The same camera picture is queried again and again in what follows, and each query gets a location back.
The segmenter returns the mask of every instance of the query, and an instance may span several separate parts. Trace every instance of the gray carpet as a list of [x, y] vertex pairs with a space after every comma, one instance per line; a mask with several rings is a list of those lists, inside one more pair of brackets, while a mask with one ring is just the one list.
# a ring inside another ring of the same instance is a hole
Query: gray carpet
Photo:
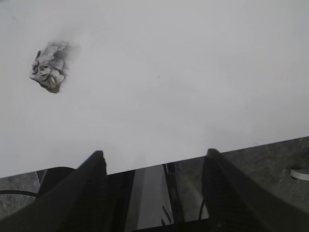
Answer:
[[[309, 137], [226, 152], [224, 156], [252, 180], [287, 203], [309, 213], [309, 181], [290, 169], [309, 169]], [[176, 163], [176, 180], [186, 221], [196, 220], [201, 204], [204, 158]]]

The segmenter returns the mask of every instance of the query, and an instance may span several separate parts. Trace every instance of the floor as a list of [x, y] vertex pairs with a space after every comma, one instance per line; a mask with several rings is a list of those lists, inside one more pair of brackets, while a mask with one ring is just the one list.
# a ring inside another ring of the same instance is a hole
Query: floor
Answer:
[[[255, 182], [289, 204], [309, 213], [309, 181], [290, 177], [290, 169], [309, 169], [309, 137], [224, 153], [236, 167]], [[201, 174], [203, 158], [175, 163], [179, 196], [186, 221], [196, 220], [202, 202]], [[36, 173], [0, 179], [0, 190], [37, 192]], [[0, 218], [34, 201], [33, 197], [0, 195]], [[203, 218], [208, 217], [207, 209]]]

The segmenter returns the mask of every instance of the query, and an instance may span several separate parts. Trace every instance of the black cable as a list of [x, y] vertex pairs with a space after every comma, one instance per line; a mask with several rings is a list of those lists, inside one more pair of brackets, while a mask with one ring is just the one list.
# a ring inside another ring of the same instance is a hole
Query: black cable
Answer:
[[200, 209], [199, 209], [198, 220], [201, 220], [201, 219], [202, 219], [204, 204], [205, 204], [205, 201], [204, 201], [204, 199], [203, 199], [202, 204], [201, 204], [201, 207], [200, 207]]
[[27, 195], [31, 197], [37, 197], [38, 194], [35, 192], [28, 192], [28, 191], [19, 191], [19, 190], [1, 190], [0, 195], [2, 194], [19, 194], [19, 195]]

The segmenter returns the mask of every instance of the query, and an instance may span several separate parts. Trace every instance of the white desk surface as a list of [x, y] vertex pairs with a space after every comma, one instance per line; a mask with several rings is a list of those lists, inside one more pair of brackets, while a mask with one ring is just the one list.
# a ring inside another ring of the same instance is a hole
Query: white desk surface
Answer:
[[[0, 177], [117, 173], [309, 135], [309, 1], [1, 0]], [[75, 49], [61, 92], [29, 79]]]

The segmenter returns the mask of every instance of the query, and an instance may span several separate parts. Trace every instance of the crumpled paper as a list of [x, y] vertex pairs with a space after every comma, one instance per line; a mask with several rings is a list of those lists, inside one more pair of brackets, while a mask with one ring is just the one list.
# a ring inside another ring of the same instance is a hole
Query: crumpled paper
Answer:
[[30, 78], [52, 93], [58, 93], [60, 84], [64, 81], [64, 60], [57, 52], [68, 46], [68, 42], [49, 42], [46, 48], [39, 51], [32, 64]]

